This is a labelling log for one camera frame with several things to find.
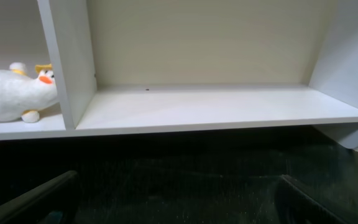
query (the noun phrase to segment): orange beak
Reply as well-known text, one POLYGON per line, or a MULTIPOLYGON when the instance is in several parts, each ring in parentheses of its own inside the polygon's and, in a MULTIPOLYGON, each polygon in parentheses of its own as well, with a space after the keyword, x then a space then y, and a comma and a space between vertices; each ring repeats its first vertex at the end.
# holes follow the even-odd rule
POLYGON ((49 77, 46 77, 46 76, 40 76, 39 80, 41 82, 46 83, 46 84, 52 84, 53 83, 53 81, 49 77))

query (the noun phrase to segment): stuffed animal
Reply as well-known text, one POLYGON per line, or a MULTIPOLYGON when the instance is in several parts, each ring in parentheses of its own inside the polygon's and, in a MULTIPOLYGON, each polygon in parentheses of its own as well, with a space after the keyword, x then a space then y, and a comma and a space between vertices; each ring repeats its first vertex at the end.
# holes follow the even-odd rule
POLYGON ((38 111, 58 102, 52 65, 36 65, 36 79, 26 75, 23 63, 12 63, 9 69, 0 70, 0 122, 37 122, 38 111))

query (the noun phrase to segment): shelf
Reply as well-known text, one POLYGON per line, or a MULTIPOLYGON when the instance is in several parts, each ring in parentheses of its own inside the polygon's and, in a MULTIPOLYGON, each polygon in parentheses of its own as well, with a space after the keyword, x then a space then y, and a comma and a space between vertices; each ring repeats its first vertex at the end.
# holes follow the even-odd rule
POLYGON ((358 122, 357 108, 307 86, 147 88, 100 88, 77 131, 101 135, 358 122))
POLYGON ((21 120, 0 123, 0 140, 31 139, 63 136, 65 125, 59 105, 40 112, 37 123, 25 123, 21 120))

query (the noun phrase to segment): glossy black surface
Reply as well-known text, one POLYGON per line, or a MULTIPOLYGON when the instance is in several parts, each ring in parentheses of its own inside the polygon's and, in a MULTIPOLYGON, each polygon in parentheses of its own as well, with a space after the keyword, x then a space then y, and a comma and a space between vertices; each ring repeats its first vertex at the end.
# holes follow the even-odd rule
POLYGON ((358 152, 309 126, 0 142, 0 204, 67 170, 77 223, 280 223, 282 174, 358 216, 358 152))

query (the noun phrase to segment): yellow hat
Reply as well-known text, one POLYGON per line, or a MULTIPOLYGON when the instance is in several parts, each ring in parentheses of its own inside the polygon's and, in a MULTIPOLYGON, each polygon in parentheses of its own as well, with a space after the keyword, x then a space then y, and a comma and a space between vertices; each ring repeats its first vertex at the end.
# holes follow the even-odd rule
POLYGON ((52 70, 52 64, 35 66, 35 71, 37 72, 37 74, 39 74, 41 70, 52 70))

